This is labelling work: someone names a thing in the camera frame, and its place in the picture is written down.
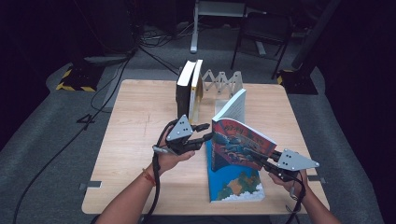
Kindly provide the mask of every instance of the hazard tape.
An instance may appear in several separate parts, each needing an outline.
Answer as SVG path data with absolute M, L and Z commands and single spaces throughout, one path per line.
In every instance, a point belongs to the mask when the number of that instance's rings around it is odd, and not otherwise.
M 59 82 L 56 90 L 65 90 L 65 91 L 96 91 L 96 84 L 95 86 L 86 86 L 86 85 L 78 85 L 78 84 L 71 84 L 75 81 L 72 73 L 73 67 L 69 67 L 67 71 L 64 73 L 61 81 Z

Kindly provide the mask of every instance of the chair leg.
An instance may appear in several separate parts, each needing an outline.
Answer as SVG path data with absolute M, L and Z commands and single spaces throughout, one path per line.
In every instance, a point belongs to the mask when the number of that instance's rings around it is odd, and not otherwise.
M 233 70 L 233 63 L 235 62 L 235 56 L 236 56 L 236 52 L 238 51 L 239 46 L 241 46 L 241 35 L 240 34 L 238 34 L 238 37 L 236 39 L 235 48 L 233 50 L 233 60 L 231 61 L 231 70 Z
M 282 53 L 280 53 L 279 59 L 277 60 L 276 67 L 275 67 L 274 73 L 273 73 L 272 76 L 271 76 L 271 79 L 274 79 L 274 77 L 275 77 L 275 75 L 276 75 L 277 69 L 278 69 L 278 67 L 279 67 L 279 65 L 280 65 L 280 62 L 282 61 L 283 54 L 285 54 L 285 51 L 286 51 L 286 47 L 287 47 L 287 46 L 288 46 L 288 43 L 286 43 L 286 44 L 283 46 Z

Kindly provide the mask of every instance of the book spine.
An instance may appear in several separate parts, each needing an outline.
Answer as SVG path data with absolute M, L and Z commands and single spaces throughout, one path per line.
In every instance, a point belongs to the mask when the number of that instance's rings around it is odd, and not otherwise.
M 191 87 L 191 95 L 190 95 L 190 107 L 189 107 L 189 122 L 192 123 L 193 112 L 195 107 L 195 95 L 196 95 L 196 87 Z
M 176 87 L 176 102 L 177 102 L 177 118 L 181 118 L 183 115 L 189 116 L 190 108 L 190 90 L 189 86 Z

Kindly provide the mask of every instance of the black book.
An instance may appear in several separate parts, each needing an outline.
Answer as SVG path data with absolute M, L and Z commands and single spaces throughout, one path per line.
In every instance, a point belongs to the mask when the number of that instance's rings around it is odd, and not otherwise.
M 176 103 L 178 119 L 183 115 L 189 116 L 191 81 L 194 67 L 195 62 L 187 61 L 177 79 Z

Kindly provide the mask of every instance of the wooden table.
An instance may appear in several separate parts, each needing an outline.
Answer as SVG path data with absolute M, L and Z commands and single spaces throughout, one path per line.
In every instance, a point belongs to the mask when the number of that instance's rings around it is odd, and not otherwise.
M 131 183 L 152 158 L 152 145 L 164 126 L 176 118 L 175 81 L 124 80 L 107 126 L 106 134 L 94 166 L 91 181 L 102 181 L 101 188 L 88 188 L 82 210 L 100 214 L 110 201 Z M 282 86 L 244 84 L 247 90 L 246 124 L 277 142 L 278 151 L 289 148 L 310 157 Z M 200 107 L 199 123 L 210 123 L 216 99 L 226 99 L 212 88 L 205 91 Z M 209 130 L 195 133 L 194 139 Z M 189 161 L 181 162 L 161 177 L 161 194 L 154 214 L 157 215 L 275 215 L 287 214 L 285 205 L 295 201 L 275 185 L 263 169 L 260 171 L 265 198 L 254 203 L 210 203 L 207 183 L 206 152 L 203 148 Z M 315 169 L 309 169 L 315 175 Z M 329 208 L 318 181 L 309 183 L 312 190 Z M 152 205 L 155 189 L 144 208 Z

